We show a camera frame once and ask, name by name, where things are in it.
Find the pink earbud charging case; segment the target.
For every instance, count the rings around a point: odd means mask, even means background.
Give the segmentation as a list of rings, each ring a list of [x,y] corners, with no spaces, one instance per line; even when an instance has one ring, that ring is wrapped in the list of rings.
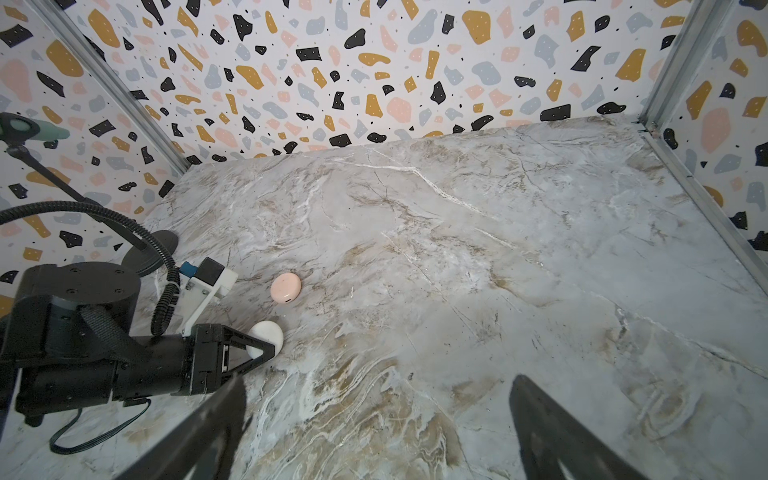
[[[280,304],[290,303],[298,298],[302,291],[302,280],[293,272],[278,275],[271,284],[271,298]]]

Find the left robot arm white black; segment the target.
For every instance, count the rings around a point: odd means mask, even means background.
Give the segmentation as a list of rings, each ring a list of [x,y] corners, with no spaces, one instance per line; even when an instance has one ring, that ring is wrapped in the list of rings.
[[[1,320],[1,416],[20,413],[38,426],[51,413],[119,401],[216,391],[273,359],[283,331],[271,321],[243,333],[197,318],[228,283],[195,286],[197,306],[180,333],[133,337],[141,279],[106,262],[46,264],[27,270]]]

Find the white earbud charging case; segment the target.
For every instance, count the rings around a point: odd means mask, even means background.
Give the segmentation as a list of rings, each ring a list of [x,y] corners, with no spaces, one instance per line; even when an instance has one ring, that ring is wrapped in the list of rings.
[[[272,344],[274,346],[274,355],[279,354],[282,350],[284,344],[284,333],[276,322],[261,321],[255,324],[248,331],[248,335],[255,339]],[[257,347],[248,346],[246,351],[252,360],[256,360],[264,356],[264,351]]]

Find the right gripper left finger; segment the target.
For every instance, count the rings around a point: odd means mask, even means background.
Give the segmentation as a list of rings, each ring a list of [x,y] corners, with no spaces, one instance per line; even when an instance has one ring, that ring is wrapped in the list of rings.
[[[228,479],[246,427],[246,389],[235,377],[218,389],[120,479]]]

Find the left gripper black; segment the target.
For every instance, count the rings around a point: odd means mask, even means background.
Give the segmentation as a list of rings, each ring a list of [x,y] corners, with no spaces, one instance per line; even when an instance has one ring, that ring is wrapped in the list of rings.
[[[243,376],[276,357],[272,344],[250,337],[248,331],[221,324],[193,327],[190,395],[215,392],[233,377]],[[246,351],[248,346],[263,350],[264,356],[252,360]]]

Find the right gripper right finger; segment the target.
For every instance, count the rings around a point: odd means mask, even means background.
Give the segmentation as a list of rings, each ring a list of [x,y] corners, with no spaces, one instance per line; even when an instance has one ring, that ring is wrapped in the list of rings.
[[[509,406],[528,479],[645,477],[528,376],[515,377]]]

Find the green microphone on black stand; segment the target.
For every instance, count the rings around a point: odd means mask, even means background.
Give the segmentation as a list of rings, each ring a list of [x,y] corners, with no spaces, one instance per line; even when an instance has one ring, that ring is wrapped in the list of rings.
[[[25,146],[27,141],[56,143],[68,137],[69,131],[55,124],[43,120],[32,120],[14,113],[1,113],[1,141],[6,144],[6,152],[12,158],[20,160],[34,172],[39,173],[45,180],[50,181],[74,201],[99,206],[98,202],[83,196],[52,170],[42,165]],[[108,226],[131,245],[121,261],[123,266],[135,271],[140,276],[146,276],[161,267],[163,262],[160,254],[122,223],[110,219],[98,219],[93,215],[91,218]]]

